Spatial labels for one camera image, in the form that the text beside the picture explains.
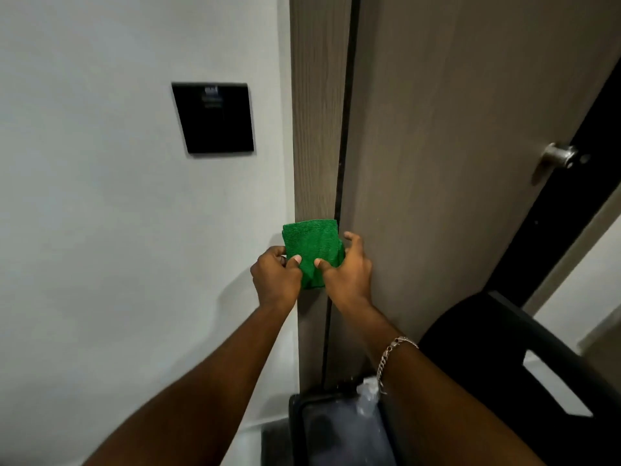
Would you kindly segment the black wall panel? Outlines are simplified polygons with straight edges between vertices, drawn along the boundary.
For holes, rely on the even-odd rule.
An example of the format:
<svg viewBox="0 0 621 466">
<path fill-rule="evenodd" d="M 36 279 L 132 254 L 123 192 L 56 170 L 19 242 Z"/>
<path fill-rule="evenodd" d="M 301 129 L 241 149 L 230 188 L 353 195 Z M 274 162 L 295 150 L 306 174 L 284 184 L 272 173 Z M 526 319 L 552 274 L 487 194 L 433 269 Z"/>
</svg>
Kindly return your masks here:
<svg viewBox="0 0 621 466">
<path fill-rule="evenodd" d="M 250 90 L 245 83 L 171 84 L 189 156 L 255 152 Z"/>
</svg>

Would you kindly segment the person's right forearm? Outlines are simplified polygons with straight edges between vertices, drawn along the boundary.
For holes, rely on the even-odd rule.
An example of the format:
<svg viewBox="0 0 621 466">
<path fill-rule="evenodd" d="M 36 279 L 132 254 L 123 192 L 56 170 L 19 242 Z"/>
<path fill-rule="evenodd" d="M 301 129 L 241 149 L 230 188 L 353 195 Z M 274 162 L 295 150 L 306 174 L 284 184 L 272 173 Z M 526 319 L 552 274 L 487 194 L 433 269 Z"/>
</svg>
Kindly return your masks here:
<svg viewBox="0 0 621 466">
<path fill-rule="evenodd" d="M 425 466 L 545 466 L 487 407 L 434 365 L 373 305 L 345 320 L 363 341 L 381 381 L 405 416 L 406 431 Z"/>
</svg>

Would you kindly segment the green microfiber cloth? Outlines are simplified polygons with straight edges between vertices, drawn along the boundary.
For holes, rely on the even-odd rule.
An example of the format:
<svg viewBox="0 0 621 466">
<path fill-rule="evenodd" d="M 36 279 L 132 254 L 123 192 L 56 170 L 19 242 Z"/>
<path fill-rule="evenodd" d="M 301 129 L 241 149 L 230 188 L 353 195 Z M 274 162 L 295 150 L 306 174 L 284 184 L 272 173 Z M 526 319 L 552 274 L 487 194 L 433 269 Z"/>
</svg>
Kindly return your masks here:
<svg viewBox="0 0 621 466">
<path fill-rule="evenodd" d="M 302 258 L 299 268 L 302 272 L 302 289 L 323 288 L 325 283 L 314 261 L 323 259 L 338 267 L 345 259 L 345 247 L 338 234 L 335 219 L 313 219 L 291 224 L 282 228 L 282 237 L 288 257 Z"/>
</svg>

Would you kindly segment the wooden door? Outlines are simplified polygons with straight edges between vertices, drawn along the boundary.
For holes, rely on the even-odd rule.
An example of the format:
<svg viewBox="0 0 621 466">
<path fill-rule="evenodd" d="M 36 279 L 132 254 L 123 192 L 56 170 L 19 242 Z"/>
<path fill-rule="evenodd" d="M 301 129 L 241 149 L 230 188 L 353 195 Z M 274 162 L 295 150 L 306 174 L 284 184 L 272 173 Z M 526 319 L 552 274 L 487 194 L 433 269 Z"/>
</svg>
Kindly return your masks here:
<svg viewBox="0 0 621 466">
<path fill-rule="evenodd" d="M 419 341 L 481 291 L 621 57 L 621 0 L 361 0 L 340 226 Z"/>
</svg>

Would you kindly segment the black cleaning cart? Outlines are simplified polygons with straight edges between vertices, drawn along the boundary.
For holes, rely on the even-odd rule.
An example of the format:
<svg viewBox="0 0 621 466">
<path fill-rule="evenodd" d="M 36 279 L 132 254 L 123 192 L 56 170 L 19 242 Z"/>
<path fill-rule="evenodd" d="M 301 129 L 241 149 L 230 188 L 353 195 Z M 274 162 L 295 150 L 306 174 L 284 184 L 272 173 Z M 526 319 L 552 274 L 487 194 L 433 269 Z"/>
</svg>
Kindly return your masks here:
<svg viewBox="0 0 621 466">
<path fill-rule="evenodd" d="M 621 394 L 499 293 L 444 313 L 419 342 L 548 466 L 621 466 Z M 386 400 L 356 411 L 353 385 L 289 402 L 293 466 L 421 466 Z"/>
</svg>

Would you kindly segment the person's left forearm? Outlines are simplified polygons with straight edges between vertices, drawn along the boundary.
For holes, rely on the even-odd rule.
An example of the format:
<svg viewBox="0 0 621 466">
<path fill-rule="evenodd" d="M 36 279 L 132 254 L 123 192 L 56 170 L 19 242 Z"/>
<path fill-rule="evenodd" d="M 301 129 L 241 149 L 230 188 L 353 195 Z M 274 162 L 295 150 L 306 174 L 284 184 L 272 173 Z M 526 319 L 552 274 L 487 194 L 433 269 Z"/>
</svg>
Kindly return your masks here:
<svg viewBox="0 0 621 466">
<path fill-rule="evenodd" d="M 219 466 L 293 305 L 260 303 L 220 347 L 127 418 L 83 466 Z"/>
</svg>

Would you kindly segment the wooden door frame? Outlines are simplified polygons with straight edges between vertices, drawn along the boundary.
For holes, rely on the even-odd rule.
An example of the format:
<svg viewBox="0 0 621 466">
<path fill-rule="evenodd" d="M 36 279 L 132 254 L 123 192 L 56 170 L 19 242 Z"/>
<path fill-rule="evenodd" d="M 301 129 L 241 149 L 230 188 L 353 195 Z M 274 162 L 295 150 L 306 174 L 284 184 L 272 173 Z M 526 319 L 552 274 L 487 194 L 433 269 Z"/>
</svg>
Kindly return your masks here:
<svg viewBox="0 0 621 466">
<path fill-rule="evenodd" d="M 295 220 L 335 216 L 352 0 L 289 0 Z"/>
</svg>

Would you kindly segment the person's left hand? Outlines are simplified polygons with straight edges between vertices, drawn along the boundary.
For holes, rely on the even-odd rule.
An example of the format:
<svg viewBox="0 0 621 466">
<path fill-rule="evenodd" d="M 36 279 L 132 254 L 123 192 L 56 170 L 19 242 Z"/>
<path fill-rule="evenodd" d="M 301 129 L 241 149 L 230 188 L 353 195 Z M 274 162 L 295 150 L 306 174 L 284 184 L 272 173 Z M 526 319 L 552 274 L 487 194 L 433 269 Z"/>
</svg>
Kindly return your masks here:
<svg viewBox="0 0 621 466">
<path fill-rule="evenodd" d="M 252 265 L 250 273 L 260 308 L 273 309 L 284 316 L 291 313 L 300 293 L 302 278 L 287 275 L 285 265 L 290 258 L 285 247 L 272 246 Z"/>
</svg>

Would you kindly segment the person's right hand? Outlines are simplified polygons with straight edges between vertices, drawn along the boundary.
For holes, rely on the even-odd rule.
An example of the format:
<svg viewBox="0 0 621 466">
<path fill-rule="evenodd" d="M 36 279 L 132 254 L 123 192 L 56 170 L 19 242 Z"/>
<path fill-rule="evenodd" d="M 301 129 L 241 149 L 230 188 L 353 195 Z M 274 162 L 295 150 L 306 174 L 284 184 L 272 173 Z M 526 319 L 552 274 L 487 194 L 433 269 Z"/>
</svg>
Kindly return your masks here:
<svg viewBox="0 0 621 466">
<path fill-rule="evenodd" d="M 350 242 L 346 255 L 337 267 L 337 279 L 324 282 L 332 302 L 344 316 L 350 316 L 362 309 L 372 307 L 371 274 L 372 263 L 366 257 L 363 239 L 353 232 L 345 232 Z"/>
</svg>

